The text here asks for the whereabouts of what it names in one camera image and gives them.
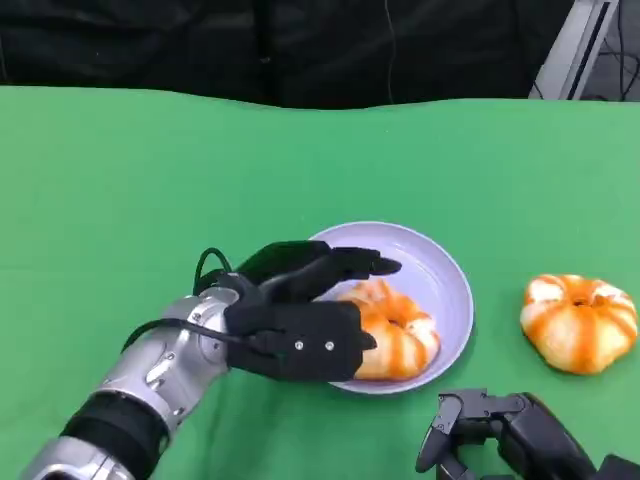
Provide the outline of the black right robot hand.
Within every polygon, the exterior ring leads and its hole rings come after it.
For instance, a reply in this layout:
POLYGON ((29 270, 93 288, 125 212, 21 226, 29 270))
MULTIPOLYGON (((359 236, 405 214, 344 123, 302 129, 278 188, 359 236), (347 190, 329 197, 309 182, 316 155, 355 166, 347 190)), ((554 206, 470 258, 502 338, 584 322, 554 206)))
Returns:
POLYGON ((422 442, 415 470, 436 470, 438 479, 478 477, 458 456, 464 445, 498 443, 510 474, 491 479, 589 479, 593 462, 573 435, 531 393, 490 395, 485 389, 442 392, 438 412, 422 442))

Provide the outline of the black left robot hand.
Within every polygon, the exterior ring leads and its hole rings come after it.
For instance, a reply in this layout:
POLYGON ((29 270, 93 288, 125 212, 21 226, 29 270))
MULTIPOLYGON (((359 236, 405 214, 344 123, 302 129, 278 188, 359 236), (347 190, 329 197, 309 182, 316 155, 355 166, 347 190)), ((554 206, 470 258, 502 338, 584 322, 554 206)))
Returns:
POLYGON ((362 247, 332 247, 324 241, 269 244, 244 261, 236 272, 258 287, 268 304, 284 316, 291 335, 325 345, 346 341, 356 352, 373 350, 376 341, 364 332, 358 307, 350 301, 319 302, 336 285, 351 280, 387 276, 400 262, 362 247))

